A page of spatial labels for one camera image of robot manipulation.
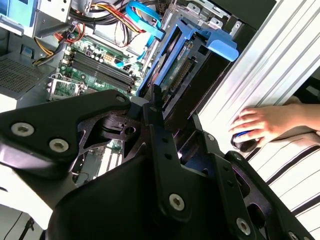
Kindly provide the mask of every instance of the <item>motherboard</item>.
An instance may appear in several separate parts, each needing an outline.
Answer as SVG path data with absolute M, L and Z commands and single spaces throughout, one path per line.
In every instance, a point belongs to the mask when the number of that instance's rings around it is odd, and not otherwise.
M 66 47 L 58 74 L 51 76 L 50 101 L 109 89 L 127 97 L 136 94 L 143 81 L 140 62 L 117 66 L 130 57 L 121 51 L 84 37 Z

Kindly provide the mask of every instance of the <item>bolt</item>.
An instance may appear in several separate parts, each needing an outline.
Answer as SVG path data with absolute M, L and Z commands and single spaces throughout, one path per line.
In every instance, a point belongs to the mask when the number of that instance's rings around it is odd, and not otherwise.
M 122 96 L 116 96 L 116 99 L 122 103 L 126 101 Z
M 63 139 L 56 138 L 49 142 L 49 147 L 52 151 L 63 153 L 69 149 L 69 144 Z
M 19 137 L 27 137 L 32 135 L 35 132 L 35 129 L 29 123 L 18 122 L 11 126 L 11 131 L 14 135 Z
M 177 211 L 185 209 L 185 202 L 178 194 L 172 193 L 169 196 L 170 205 Z
M 299 240 L 298 237 L 292 231 L 289 232 L 289 236 L 292 240 Z
M 207 136 L 208 136 L 208 138 L 209 138 L 211 141 L 214 141 L 214 140 L 215 140 L 214 136 L 212 136 L 211 134 L 208 134 Z
M 249 236 L 251 234 L 250 227 L 245 220 L 243 220 L 242 218 L 238 218 L 236 220 L 236 224 L 237 224 L 238 228 L 241 230 L 241 232 L 243 232 L 243 234 L 245 234 L 247 236 Z
M 151 106 L 150 109 L 154 112 L 158 112 L 158 110 L 154 106 Z

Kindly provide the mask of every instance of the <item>striped shirt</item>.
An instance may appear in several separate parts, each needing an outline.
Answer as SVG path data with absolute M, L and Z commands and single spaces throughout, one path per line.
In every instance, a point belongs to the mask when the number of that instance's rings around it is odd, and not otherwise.
M 275 140 L 246 160 L 316 239 L 320 240 L 320 136 Z

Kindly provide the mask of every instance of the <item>black mount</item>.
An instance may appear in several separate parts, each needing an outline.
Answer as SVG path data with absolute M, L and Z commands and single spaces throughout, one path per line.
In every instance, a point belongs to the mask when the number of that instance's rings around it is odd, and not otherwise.
M 313 239 L 239 153 L 219 150 L 196 114 L 173 137 L 160 106 L 153 86 L 143 105 L 107 90 L 0 114 L 0 163 L 39 178 L 62 178 L 79 155 L 123 141 L 124 163 L 60 201 L 48 240 Z M 16 123 L 34 132 L 19 136 Z M 54 139 L 67 150 L 54 151 Z

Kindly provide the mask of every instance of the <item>ventilation grille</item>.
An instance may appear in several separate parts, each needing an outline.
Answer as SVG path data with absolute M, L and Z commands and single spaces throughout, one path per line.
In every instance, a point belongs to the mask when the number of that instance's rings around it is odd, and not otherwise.
M 30 88 L 42 75 L 42 72 L 9 58 L 0 59 L 0 87 L 15 93 Z

